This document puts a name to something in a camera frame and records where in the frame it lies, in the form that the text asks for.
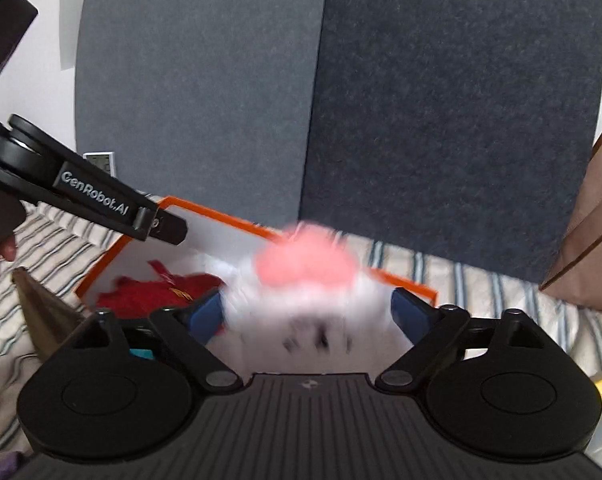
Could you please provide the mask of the orange cardboard box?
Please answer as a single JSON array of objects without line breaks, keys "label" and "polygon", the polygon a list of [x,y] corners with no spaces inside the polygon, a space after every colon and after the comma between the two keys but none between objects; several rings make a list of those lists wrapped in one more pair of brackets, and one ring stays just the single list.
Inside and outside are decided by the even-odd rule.
[{"label": "orange cardboard box", "polygon": [[[173,274],[209,273],[225,283],[225,275],[235,270],[243,259],[254,255],[270,242],[279,240],[296,226],[313,224],[301,222],[276,231],[175,197],[162,200],[160,208],[187,221],[188,233],[185,240],[174,246],[154,238],[143,242],[125,236],[119,238],[78,286],[77,296],[86,306],[96,307],[98,295],[110,292],[119,276],[125,275],[141,281],[153,280],[156,275],[148,264],[151,260],[160,261]],[[333,231],[327,230],[334,240],[350,249],[347,243],[335,237]],[[438,299],[437,293],[427,286],[370,268],[361,261],[359,263],[371,273],[374,280],[390,287],[392,292],[398,287],[404,288],[423,299],[426,304],[435,304]]]}]

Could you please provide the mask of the dark blue wall panel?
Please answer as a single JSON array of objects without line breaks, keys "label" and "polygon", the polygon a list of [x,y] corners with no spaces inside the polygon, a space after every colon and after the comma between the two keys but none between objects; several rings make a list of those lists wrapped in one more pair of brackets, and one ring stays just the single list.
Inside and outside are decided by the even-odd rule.
[{"label": "dark blue wall panel", "polygon": [[300,216],[539,283],[601,94],[602,0],[325,0]]}]

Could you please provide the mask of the brown paper bag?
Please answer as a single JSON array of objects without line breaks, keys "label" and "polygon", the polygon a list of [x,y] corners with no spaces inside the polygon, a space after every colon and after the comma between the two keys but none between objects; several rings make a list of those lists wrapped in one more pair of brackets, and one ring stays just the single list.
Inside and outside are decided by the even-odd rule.
[{"label": "brown paper bag", "polygon": [[540,291],[602,311],[602,134],[594,144],[562,247]]}]

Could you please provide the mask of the olive striped zipper pouch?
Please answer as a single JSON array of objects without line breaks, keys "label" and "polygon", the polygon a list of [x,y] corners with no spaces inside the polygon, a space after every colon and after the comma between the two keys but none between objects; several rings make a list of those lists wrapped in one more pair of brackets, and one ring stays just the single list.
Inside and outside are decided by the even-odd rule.
[{"label": "olive striped zipper pouch", "polygon": [[11,274],[26,330],[39,361],[47,361],[84,321],[84,315],[19,266]]}]

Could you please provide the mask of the red knitted yarn item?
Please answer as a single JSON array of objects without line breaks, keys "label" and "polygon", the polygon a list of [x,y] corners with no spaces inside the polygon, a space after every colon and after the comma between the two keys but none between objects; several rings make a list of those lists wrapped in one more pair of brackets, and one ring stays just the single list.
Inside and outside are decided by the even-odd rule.
[{"label": "red knitted yarn item", "polygon": [[[213,289],[220,290],[224,282],[209,273],[173,274],[158,260],[148,261],[156,275],[153,280],[141,281],[119,276],[110,292],[98,295],[96,307],[108,309],[121,320],[141,320],[162,308],[185,308]],[[214,336],[226,332],[225,322]]]}]

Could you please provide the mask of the light grey wall panel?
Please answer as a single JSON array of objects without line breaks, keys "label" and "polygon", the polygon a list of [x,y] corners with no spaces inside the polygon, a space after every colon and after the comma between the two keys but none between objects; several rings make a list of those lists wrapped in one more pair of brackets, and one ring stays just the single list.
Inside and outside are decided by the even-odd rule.
[{"label": "light grey wall panel", "polygon": [[324,0],[84,0],[81,152],[124,183],[266,226],[298,218]]}]

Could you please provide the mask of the white pink plush toy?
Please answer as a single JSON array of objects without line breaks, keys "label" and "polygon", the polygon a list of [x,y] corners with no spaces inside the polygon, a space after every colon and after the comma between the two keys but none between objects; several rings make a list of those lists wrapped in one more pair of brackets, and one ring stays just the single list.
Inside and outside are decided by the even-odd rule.
[{"label": "white pink plush toy", "polygon": [[205,347],[243,379],[255,373],[365,373],[412,348],[374,280],[327,229],[300,224],[225,275],[221,326]]}]

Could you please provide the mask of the white digital clock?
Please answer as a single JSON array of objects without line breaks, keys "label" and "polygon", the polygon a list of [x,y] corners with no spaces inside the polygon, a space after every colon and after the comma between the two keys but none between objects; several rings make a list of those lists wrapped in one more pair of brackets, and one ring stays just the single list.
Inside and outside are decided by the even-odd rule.
[{"label": "white digital clock", "polygon": [[83,158],[98,167],[111,177],[116,176],[115,158],[113,152],[86,152]]}]

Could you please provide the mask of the striped bed blanket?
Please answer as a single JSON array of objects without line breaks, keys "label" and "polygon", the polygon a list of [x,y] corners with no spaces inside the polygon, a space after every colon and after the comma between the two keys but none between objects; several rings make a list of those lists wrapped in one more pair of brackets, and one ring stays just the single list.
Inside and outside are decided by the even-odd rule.
[{"label": "striped bed blanket", "polygon": [[[458,304],[481,318],[497,318],[509,308],[524,310],[579,364],[586,374],[602,370],[602,312],[545,296],[536,285],[428,256],[378,240],[337,233],[359,261],[435,290],[441,304]],[[115,232],[53,206],[28,207],[16,230],[16,260],[0,266],[0,452],[28,452],[16,419],[16,398],[39,366],[28,336],[11,273],[23,266],[48,290],[80,310],[74,292]]]}]

